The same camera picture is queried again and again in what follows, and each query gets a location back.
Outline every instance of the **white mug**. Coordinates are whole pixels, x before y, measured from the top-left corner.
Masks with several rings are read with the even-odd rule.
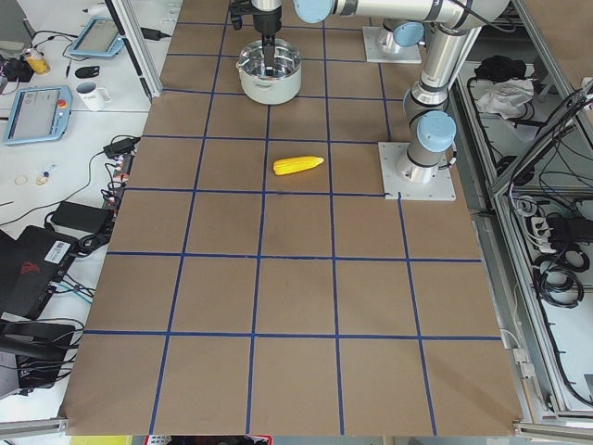
[[[99,111],[111,102],[111,97],[107,90],[91,81],[79,83],[76,86],[76,92],[81,97],[84,105],[91,111]]]

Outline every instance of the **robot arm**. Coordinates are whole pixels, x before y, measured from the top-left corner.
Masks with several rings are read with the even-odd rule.
[[[282,0],[232,0],[231,22],[236,30],[243,27],[243,16],[253,16],[253,26],[261,34],[266,75],[273,76],[275,36],[282,28]]]
[[[323,21],[331,14],[437,23],[420,79],[404,98],[412,139],[407,153],[397,161],[397,171],[405,181],[430,182],[436,175],[442,153],[451,146],[456,132],[455,123],[442,111],[448,88],[456,68],[467,54],[463,50],[470,43],[470,31],[485,25],[472,13],[492,21],[504,11],[509,0],[293,1],[298,16],[308,23]],[[232,17],[233,4],[251,7],[247,13],[254,15],[254,25],[262,33],[266,74],[273,74],[273,39],[280,30],[282,0],[232,0]]]

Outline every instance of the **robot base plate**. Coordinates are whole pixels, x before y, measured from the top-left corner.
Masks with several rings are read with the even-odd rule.
[[[401,48],[398,53],[386,53],[377,45],[377,37],[382,28],[373,26],[362,27],[364,35],[364,49],[367,52],[367,62],[377,63],[422,63],[418,45]]]
[[[454,201],[455,189],[451,172],[439,170],[436,177],[428,184],[415,184],[402,179],[396,172],[396,160],[401,153],[408,149],[407,143],[379,143],[379,159],[381,160],[381,174],[383,175],[383,189],[386,199],[401,199],[410,201]]]

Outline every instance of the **black cloth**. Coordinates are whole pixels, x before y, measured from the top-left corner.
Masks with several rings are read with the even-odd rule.
[[[487,58],[476,68],[478,79],[488,79],[494,83],[506,82],[510,79],[524,79],[527,67],[522,60],[512,60],[504,56]]]

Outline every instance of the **yellow corn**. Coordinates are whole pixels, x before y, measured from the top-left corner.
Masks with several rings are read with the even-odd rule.
[[[278,176],[289,173],[303,172],[317,167],[325,161],[316,156],[300,156],[298,158],[278,159],[274,162],[274,173]]]

